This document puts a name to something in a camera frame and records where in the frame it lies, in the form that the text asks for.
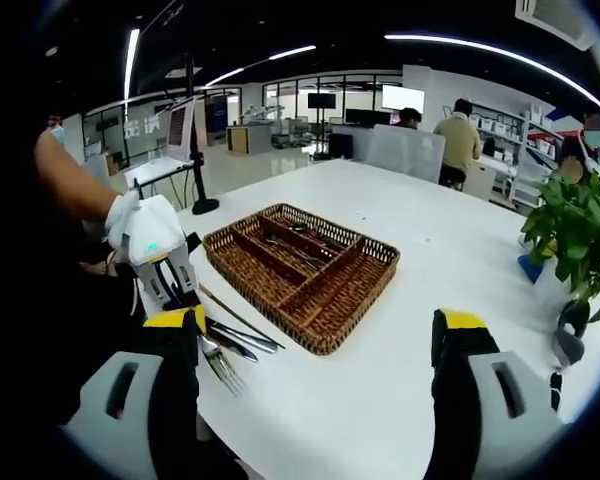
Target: plant pot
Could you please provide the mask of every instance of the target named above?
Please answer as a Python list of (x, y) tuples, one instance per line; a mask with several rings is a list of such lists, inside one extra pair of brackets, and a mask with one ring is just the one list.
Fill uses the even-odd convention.
[(554, 331), (558, 326), (558, 318), (574, 295), (569, 293), (569, 283), (563, 283), (556, 277), (558, 259), (552, 257), (542, 268), (542, 273), (533, 288), (538, 308), (538, 317), (546, 320), (547, 328)]

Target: laptop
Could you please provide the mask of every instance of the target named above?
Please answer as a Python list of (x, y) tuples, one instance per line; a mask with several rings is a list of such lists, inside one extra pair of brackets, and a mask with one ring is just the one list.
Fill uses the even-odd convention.
[(134, 188), (136, 182), (140, 186), (152, 183), (191, 165), (193, 107), (194, 99), (191, 99), (171, 110), (165, 155), (125, 172), (127, 188)]

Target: ceiling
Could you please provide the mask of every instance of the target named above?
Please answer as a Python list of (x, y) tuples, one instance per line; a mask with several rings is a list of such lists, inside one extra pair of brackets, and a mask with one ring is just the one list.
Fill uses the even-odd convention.
[[(388, 33), (429, 33), (473, 40), (512, 50), (558, 70), (600, 99), (600, 73), (590, 52), (514, 17), (515, 0), (339, 6), (281, 3), (257, 7), (215, 6), (187, 1), (184, 13), (150, 25), (168, 0), (74, 0), (59, 5), (44, 22), (44, 70), (56, 82), (57, 104), (65, 113), (86, 112), (120, 100), (124, 59), (131, 28), (143, 30), (134, 64), (131, 95), (185, 86), (166, 79), (184, 65), (190, 52), (200, 70), (196, 85), (288, 49), (315, 44), (317, 49), (263, 62), (227, 79), (231, 84), (266, 82), (314, 72), (395, 69), (403, 64), (472, 75), (534, 95), (565, 113), (578, 115), (583, 98), (552, 77), (513, 60), (465, 47), (391, 42)], [(600, 1), (588, 8), (600, 27)]]

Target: computer screen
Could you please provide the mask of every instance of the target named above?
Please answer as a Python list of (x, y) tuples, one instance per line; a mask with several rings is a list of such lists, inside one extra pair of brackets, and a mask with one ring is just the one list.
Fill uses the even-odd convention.
[(389, 125), (391, 123), (391, 114), (388, 112), (376, 112), (374, 110), (347, 108), (345, 121), (346, 123), (354, 123), (365, 127), (373, 127), (376, 124)]
[(169, 145), (180, 145), (184, 133), (184, 114), (186, 108), (178, 108), (171, 112), (169, 125)]
[(394, 85), (383, 85), (382, 108), (392, 110), (415, 108), (420, 113), (424, 113), (424, 91), (396, 87)]
[(307, 104), (309, 108), (336, 108), (336, 96), (333, 93), (310, 93)]

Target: blue object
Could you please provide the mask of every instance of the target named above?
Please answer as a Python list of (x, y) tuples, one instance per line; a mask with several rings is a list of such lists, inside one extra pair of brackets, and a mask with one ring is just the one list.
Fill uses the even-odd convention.
[(518, 263), (522, 267), (522, 270), (524, 270), (524, 273), (527, 274), (529, 280), (531, 280), (531, 283), (536, 283), (538, 277), (542, 273), (543, 266), (538, 266), (531, 263), (531, 257), (529, 256), (529, 254), (520, 255), (518, 257)]
[(64, 128), (58, 125), (53, 130), (51, 130), (51, 133), (54, 137), (56, 137), (56, 140), (60, 142), (60, 145), (64, 146)]

